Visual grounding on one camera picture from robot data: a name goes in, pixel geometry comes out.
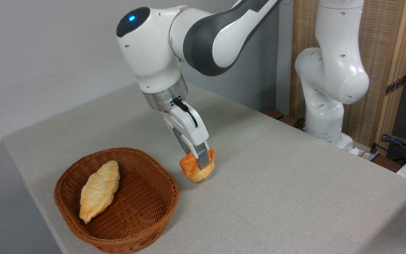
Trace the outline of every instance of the brown basket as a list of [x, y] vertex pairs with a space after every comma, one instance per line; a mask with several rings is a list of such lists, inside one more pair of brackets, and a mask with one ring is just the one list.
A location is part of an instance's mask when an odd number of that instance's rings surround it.
[[[119, 189], [106, 211], [87, 225], [79, 218], [82, 187], [103, 164], [115, 160]], [[150, 246], [164, 232], [178, 204], [178, 185], [141, 150], [111, 148], [85, 156], [59, 178], [54, 201], [70, 230], [108, 253], [132, 253]]]

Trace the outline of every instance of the toy bread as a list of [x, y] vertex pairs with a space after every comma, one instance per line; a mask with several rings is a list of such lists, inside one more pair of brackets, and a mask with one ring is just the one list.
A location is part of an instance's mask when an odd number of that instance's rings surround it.
[[199, 182], [206, 178], [208, 175], [211, 174], [213, 171], [215, 164], [214, 164], [214, 157], [216, 156], [216, 151], [213, 149], [209, 149], [208, 151], [208, 157], [209, 157], [209, 165], [200, 170], [198, 167], [197, 161], [195, 160], [195, 157], [193, 157], [192, 152], [190, 152], [187, 156], [181, 159], [179, 162], [179, 165], [181, 166], [181, 169], [184, 172], [184, 175], [186, 175], [189, 180], [192, 182]]
[[81, 191], [79, 217], [84, 223], [102, 213], [114, 200], [119, 187], [120, 173], [116, 161], [108, 161], [93, 173]]

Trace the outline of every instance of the table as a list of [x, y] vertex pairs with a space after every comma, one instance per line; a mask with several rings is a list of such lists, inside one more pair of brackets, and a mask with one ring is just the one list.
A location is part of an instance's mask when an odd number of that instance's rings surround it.
[[66, 254], [97, 254], [74, 236], [53, 199], [62, 173], [112, 147], [138, 148], [176, 179], [179, 204], [140, 254], [406, 253], [406, 179], [300, 130], [189, 85], [216, 151], [200, 183], [161, 114], [131, 86], [3, 140], [27, 190]]

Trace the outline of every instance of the black cable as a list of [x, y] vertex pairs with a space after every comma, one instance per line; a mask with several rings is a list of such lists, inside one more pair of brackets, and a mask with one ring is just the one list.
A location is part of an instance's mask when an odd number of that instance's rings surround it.
[[195, 123], [195, 128], [198, 127], [198, 123], [197, 120], [195, 120], [195, 118], [193, 117], [192, 113], [189, 111], [189, 107], [186, 106], [180, 99], [178, 98], [174, 98], [173, 99], [173, 103], [176, 104], [176, 106], [179, 106], [179, 108], [181, 108], [183, 111], [187, 112], [190, 117], [192, 118], [193, 122]]
[[384, 148], [383, 146], [380, 146], [380, 145], [377, 144], [377, 143], [374, 143], [374, 146], [377, 146], [378, 148], [380, 148], [380, 149], [382, 149], [382, 150], [384, 150], [384, 151], [387, 151], [388, 153], [390, 153], [390, 154], [392, 154], [392, 155], [395, 155], [395, 156], [398, 156], [398, 157], [401, 157], [401, 158], [406, 159], [406, 156], [405, 156], [405, 155], [398, 154], [398, 153], [395, 153], [395, 152], [393, 152], [393, 151], [390, 151], [390, 150]]

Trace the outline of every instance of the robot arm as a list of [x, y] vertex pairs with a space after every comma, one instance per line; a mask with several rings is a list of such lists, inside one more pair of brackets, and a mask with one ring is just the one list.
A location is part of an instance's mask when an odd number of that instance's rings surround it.
[[207, 76], [231, 68], [245, 44], [280, 0], [239, 0], [210, 14], [188, 8], [174, 20], [170, 42], [176, 56]]
[[280, 0], [238, 0], [224, 13], [176, 6], [135, 9], [117, 27], [124, 59], [154, 110], [200, 169], [209, 164], [209, 135], [197, 111], [185, 102], [187, 86], [180, 71], [186, 61], [215, 76], [230, 69], [257, 27]]
[[344, 104], [360, 100], [369, 87], [358, 47], [364, 0], [319, 0], [316, 38], [320, 48], [303, 50], [295, 61], [306, 103], [306, 132], [347, 151], [341, 132]]

